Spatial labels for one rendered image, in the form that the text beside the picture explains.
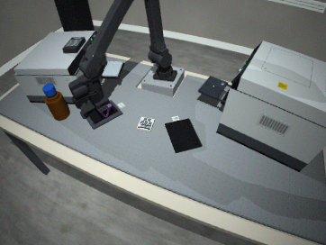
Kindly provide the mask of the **brown bottle with blue cap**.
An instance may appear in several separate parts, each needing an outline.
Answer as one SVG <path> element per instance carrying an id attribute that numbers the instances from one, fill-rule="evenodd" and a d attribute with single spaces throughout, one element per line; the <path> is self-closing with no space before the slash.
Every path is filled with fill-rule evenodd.
<path id="1" fill-rule="evenodd" d="M 53 84 L 47 84 L 42 88 L 45 94 L 45 103 L 49 107 L 50 112 L 57 121 L 65 120 L 69 117 L 70 111 L 65 102 L 63 95 L 56 91 Z"/>

